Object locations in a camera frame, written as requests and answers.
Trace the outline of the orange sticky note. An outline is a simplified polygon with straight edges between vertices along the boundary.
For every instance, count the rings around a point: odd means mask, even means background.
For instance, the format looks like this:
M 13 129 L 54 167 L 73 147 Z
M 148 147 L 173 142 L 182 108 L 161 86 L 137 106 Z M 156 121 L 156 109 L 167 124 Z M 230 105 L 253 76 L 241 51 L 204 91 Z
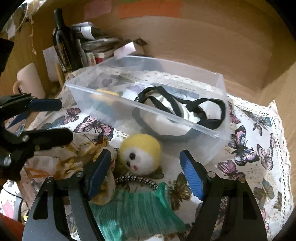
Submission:
M 118 6 L 120 19 L 142 16 L 181 17 L 181 1 L 123 1 Z

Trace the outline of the clear plastic storage bin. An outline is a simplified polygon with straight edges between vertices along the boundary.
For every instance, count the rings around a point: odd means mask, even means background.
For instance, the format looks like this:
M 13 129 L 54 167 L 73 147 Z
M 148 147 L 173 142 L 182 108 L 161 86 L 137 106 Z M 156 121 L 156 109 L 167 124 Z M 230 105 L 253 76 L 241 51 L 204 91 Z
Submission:
M 110 58 L 66 83 L 81 111 L 113 128 L 156 138 L 167 156 L 184 149 L 208 162 L 230 138 L 223 76 L 149 57 Z

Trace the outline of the small white box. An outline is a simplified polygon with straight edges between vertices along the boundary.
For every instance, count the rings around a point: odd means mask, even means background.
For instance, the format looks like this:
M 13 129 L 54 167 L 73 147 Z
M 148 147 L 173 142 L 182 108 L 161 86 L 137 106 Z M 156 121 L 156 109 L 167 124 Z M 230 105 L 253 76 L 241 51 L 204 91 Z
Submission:
M 117 59 L 123 58 L 125 56 L 145 56 L 144 46 L 147 42 L 141 38 L 135 39 L 133 41 L 127 41 L 121 44 L 120 47 L 113 51 L 114 57 Z

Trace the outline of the pink mug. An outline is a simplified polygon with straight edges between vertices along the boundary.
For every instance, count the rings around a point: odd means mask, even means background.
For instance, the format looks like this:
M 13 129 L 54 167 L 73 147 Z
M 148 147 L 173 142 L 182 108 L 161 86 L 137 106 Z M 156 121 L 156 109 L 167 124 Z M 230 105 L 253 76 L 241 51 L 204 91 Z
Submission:
M 16 74 L 17 81 L 13 85 L 13 93 L 31 93 L 38 99 L 46 97 L 46 93 L 41 84 L 36 65 L 30 63 Z

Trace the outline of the pink sticky note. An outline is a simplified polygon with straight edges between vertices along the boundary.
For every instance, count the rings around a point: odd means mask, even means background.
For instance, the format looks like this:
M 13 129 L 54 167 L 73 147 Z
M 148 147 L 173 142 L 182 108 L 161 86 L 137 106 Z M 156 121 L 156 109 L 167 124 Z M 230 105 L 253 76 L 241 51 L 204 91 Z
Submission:
M 84 6 L 84 19 L 93 19 L 112 12 L 112 1 L 95 0 Z

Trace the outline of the white black-trimmed fabric mask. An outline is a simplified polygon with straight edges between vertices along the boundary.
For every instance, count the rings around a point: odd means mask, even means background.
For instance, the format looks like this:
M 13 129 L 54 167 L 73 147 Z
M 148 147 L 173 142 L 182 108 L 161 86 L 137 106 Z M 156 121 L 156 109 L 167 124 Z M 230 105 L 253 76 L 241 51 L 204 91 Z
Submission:
M 168 93 L 162 86 L 145 88 L 139 93 L 136 102 L 148 104 L 153 108 L 166 113 L 189 120 L 191 116 L 198 118 L 198 125 L 208 129 L 215 130 L 219 128 L 226 116 L 226 105 L 220 99 L 199 98 L 194 101 L 185 100 Z M 219 119 L 208 119 L 205 111 L 201 108 L 204 102 L 212 102 L 219 106 L 221 117 Z M 198 131 L 191 128 L 186 131 L 179 127 L 179 124 L 173 120 L 157 120 L 151 114 L 147 117 L 139 109 L 132 112 L 133 118 L 138 125 L 148 134 L 163 142 L 181 142 L 192 139 L 198 135 Z

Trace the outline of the butterfly print tablecloth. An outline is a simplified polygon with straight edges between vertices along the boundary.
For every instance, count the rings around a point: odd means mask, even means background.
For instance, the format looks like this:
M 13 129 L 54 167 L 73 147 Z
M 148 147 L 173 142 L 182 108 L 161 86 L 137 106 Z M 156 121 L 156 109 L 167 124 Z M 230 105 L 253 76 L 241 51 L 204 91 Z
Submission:
M 18 114 L 4 122 L 5 128 L 16 136 L 33 130 L 68 128 L 75 133 L 107 136 L 116 150 L 131 135 L 127 135 L 79 108 L 70 89 L 65 86 L 62 108 L 58 111 L 40 111 Z M 227 144 L 208 162 L 201 163 L 207 171 L 222 179 L 245 178 L 260 209 L 267 240 L 289 240 L 295 237 L 295 209 L 290 196 L 290 161 L 280 119 L 273 106 L 258 106 L 234 97 L 227 97 L 230 116 L 230 138 Z M 176 235 L 155 235 L 147 240 L 187 240 L 187 236 L 202 207 L 194 196 L 178 157 L 161 157 L 161 169 L 167 183 L 173 208 L 184 221 L 185 231 Z M 210 240 L 219 240 L 228 197 L 222 197 L 218 219 Z M 72 240 L 79 238 L 69 198 L 64 198 L 68 228 Z

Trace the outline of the yellow-haired doll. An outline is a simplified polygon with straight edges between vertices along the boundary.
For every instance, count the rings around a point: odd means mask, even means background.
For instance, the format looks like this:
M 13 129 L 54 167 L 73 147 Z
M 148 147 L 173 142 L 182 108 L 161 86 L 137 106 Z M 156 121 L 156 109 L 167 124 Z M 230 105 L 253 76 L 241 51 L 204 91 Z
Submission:
M 156 138 L 135 134 L 111 152 L 111 166 L 91 199 L 91 210 L 105 240 L 147 240 L 176 235 L 186 227 L 174 211 L 161 169 Z

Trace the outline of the white paper note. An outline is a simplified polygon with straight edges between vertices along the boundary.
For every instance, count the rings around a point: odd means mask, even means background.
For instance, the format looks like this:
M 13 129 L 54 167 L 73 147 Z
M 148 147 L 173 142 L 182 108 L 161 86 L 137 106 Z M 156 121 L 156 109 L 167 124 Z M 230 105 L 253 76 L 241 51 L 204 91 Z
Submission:
M 58 75 L 56 73 L 56 64 L 59 64 L 59 58 L 56 53 L 55 47 L 49 47 L 43 50 L 44 60 L 46 63 L 46 69 L 49 80 L 51 82 L 58 81 Z

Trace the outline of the stack of books and papers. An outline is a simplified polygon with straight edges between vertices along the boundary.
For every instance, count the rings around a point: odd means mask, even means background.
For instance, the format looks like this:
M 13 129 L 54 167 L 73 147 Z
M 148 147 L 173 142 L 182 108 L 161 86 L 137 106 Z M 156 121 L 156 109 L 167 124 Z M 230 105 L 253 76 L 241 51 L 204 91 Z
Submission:
M 116 49 L 130 42 L 103 32 L 91 22 L 74 24 L 70 28 L 77 38 L 77 47 L 84 67 L 92 64 L 87 53 L 93 55 L 103 53 L 102 58 L 106 59 L 112 57 Z

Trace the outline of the yellow green sponge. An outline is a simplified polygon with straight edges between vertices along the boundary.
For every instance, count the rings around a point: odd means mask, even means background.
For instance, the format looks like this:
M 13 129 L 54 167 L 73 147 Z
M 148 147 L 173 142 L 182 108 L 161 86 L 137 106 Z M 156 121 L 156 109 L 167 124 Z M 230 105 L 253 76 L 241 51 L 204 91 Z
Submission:
M 112 92 L 109 90 L 104 89 L 96 89 L 95 92 L 93 92 L 90 97 L 97 101 L 104 101 L 112 103 L 114 102 L 120 95 L 116 92 Z

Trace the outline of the floral beige cloth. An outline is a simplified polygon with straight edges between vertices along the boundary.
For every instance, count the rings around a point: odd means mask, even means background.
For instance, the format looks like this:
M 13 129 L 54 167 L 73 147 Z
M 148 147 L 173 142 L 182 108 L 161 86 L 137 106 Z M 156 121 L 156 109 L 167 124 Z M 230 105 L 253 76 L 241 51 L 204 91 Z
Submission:
M 115 169 L 117 150 L 109 144 L 107 136 L 104 135 L 75 133 L 73 141 L 68 145 L 36 151 L 34 156 L 27 160 L 21 171 L 20 184 L 24 191 L 31 196 L 33 188 L 39 189 L 45 178 L 49 176 L 56 180 L 69 178 L 75 172 L 82 171 L 90 161 L 96 161 L 104 149 L 111 153 L 111 164 L 99 193 L 91 199 L 91 202 L 97 205 L 107 204 L 115 192 L 113 170 Z

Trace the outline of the dark wine bottle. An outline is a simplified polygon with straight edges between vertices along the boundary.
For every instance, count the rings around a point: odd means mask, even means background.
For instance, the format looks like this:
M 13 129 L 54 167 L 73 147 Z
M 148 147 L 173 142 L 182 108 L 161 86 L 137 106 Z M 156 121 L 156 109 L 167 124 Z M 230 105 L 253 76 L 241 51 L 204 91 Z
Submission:
M 68 72 L 82 68 L 83 64 L 77 47 L 77 38 L 74 31 L 66 26 L 62 9 L 55 9 L 54 20 L 56 29 L 53 34 L 53 43 L 59 60 Z

